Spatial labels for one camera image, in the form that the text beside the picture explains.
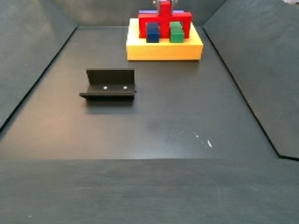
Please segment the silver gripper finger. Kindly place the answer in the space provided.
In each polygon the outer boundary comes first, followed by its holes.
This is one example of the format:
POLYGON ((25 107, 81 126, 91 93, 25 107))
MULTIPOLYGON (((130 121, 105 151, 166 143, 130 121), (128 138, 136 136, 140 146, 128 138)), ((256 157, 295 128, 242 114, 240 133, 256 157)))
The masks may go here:
POLYGON ((156 8, 156 11, 159 11, 160 10, 160 0, 154 0, 152 3, 156 8))
POLYGON ((179 3, 179 0, 171 0, 172 11, 174 11, 174 8, 175 8, 178 3, 179 3))

